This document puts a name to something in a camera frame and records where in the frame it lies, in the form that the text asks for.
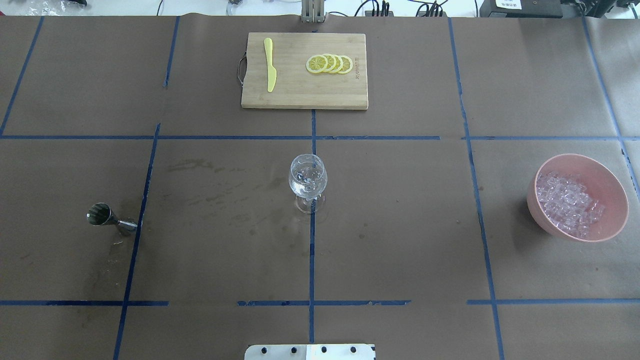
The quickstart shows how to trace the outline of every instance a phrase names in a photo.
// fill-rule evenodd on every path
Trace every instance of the wine glass base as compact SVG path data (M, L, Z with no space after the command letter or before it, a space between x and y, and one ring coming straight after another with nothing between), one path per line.
M324 205L324 195L320 194L311 199L296 196L296 208L305 214L317 213Z

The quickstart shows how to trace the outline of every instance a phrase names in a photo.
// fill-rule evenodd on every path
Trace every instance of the pink bowl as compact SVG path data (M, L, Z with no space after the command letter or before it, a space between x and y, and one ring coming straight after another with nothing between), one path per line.
M540 206L536 192L538 176L552 171L557 172L560 176L580 174L580 181L587 186L589 196L605 206L600 221L589 227L589 235L586 240L578 239L558 229ZM629 216L627 194L618 178L601 163L578 154L561 154L545 161L529 185L527 205L533 219L549 234L586 243L605 241L618 235L625 227Z

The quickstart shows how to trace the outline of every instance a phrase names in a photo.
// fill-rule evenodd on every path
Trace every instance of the jigger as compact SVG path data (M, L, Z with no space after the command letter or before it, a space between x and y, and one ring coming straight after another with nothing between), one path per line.
M138 225L132 221L120 220L113 213L109 205L103 202L94 204L91 209L89 209L89 212L86 214L86 220L93 226L116 225L118 231L124 236L134 234L138 228Z

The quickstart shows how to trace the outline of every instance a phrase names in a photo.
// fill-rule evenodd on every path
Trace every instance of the glass of water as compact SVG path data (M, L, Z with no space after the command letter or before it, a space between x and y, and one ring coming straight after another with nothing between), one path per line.
M324 163L316 155L298 155L291 162L289 186L296 194L296 207L303 213L315 213L322 207L326 181Z

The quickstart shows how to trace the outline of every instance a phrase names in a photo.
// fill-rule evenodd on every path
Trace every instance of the cutting board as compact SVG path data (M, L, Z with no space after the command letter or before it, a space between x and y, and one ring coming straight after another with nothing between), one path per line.
M265 38L273 41L273 66L278 71L273 92L267 92ZM325 53L349 56L353 69L347 74L307 71L307 59ZM243 108L366 110L369 107L364 34L249 33L246 61Z

